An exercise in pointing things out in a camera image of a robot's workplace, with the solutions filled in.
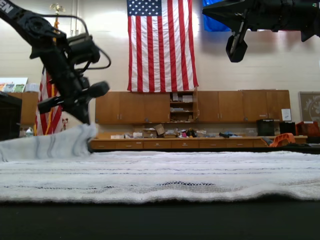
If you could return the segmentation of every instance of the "white wall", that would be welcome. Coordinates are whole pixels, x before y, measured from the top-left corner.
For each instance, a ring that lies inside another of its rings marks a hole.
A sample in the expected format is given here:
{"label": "white wall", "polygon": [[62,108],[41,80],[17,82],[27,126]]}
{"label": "white wall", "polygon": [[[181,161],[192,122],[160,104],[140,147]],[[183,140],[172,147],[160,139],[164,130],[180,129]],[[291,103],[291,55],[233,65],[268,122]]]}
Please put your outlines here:
{"label": "white wall", "polygon": [[[15,0],[34,12],[49,13],[51,0]],[[60,0],[71,13],[72,0]],[[88,71],[91,83],[107,81],[112,91],[126,91],[128,84],[129,44],[125,0],[79,0],[79,14],[88,25],[97,45],[112,58],[112,66]],[[320,40],[305,43],[299,32],[248,31],[248,50],[244,60],[231,63],[225,52],[230,32],[205,32],[201,0],[193,0],[193,34],[199,90],[283,89],[290,91],[293,120],[300,121],[299,91],[319,91]],[[70,34],[71,21],[61,20],[60,28]],[[0,77],[29,77],[39,82],[40,60],[28,60],[30,47],[5,23],[0,23]],[[99,66],[106,64],[102,57]],[[95,101],[90,103],[91,119]]]}

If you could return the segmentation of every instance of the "black cable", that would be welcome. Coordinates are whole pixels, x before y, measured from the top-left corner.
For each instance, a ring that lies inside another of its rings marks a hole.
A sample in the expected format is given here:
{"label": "black cable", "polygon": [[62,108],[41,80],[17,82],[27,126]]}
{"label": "black cable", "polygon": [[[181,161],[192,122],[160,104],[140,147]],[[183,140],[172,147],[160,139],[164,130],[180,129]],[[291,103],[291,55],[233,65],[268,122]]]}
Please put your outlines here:
{"label": "black cable", "polygon": [[81,17],[78,17],[78,16],[73,16],[73,15],[53,15],[53,14],[40,14],[41,17],[45,17],[45,18],[73,18],[73,19],[78,19],[84,26],[84,29],[85,29],[85,32],[87,34],[89,34],[89,31],[88,31],[88,27],[87,27],[87,24],[86,22],[81,18]]}
{"label": "black cable", "polygon": [[105,55],[106,59],[108,59],[109,64],[107,66],[101,66],[101,67],[89,67],[88,70],[101,70],[101,69],[107,69],[111,66],[111,58],[108,56],[108,54],[103,51],[100,47],[97,46],[97,48],[102,52],[103,55]]}
{"label": "black cable", "polygon": [[83,74],[86,70],[88,70],[90,64],[91,64],[91,61],[88,61],[84,68],[78,68],[76,69],[76,71],[79,72],[80,74]]}

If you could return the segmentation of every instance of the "flag pole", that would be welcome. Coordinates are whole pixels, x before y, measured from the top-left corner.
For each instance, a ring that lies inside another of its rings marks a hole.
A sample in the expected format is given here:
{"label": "flag pole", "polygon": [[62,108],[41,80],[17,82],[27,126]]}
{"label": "flag pole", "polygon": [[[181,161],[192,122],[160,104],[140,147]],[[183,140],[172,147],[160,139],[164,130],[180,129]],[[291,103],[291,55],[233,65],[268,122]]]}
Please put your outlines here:
{"label": "flag pole", "polygon": [[[55,17],[55,22],[54,22],[54,27],[56,28],[56,29],[58,29],[59,28],[59,15],[60,15],[60,12],[65,12],[65,9],[64,9],[64,7],[63,6],[61,6],[59,3],[54,3],[54,4],[52,4],[51,6],[50,6],[50,9],[52,9],[52,10],[55,10],[55,15],[56,15],[56,17]],[[51,85],[51,96],[54,96],[55,95],[55,85]],[[47,126],[47,128],[46,128],[46,131],[45,131],[45,135],[48,135],[48,134],[52,134],[53,132],[51,131],[51,132],[49,132],[50,130],[51,130],[51,123],[52,123],[52,121],[53,121],[53,111],[54,111],[54,109],[53,108],[51,108],[51,111],[49,112],[49,120],[48,120],[48,126]]]}

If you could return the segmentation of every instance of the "bottle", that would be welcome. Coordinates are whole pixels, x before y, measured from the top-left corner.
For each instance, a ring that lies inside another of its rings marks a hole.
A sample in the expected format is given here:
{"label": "bottle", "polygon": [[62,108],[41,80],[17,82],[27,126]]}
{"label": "bottle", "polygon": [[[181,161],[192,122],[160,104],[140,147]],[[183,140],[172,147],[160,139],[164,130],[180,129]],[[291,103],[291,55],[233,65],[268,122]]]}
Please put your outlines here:
{"label": "bottle", "polygon": [[28,130],[25,132],[26,137],[32,137],[34,135],[34,131],[31,127],[28,128]]}

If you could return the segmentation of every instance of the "blue flag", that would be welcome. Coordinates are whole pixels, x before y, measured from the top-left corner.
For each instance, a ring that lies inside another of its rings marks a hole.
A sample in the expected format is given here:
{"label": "blue flag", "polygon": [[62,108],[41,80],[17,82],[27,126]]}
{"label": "blue flag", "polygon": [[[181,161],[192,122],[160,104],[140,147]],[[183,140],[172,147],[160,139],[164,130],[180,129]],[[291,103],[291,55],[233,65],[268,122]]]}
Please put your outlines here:
{"label": "blue flag", "polygon": [[[222,0],[202,0],[203,6],[209,6],[211,4],[215,4],[217,2],[221,2]],[[219,21],[212,19],[206,15],[203,15],[203,22],[204,22],[204,30],[208,32],[228,32],[230,28],[226,25],[222,24]]]}

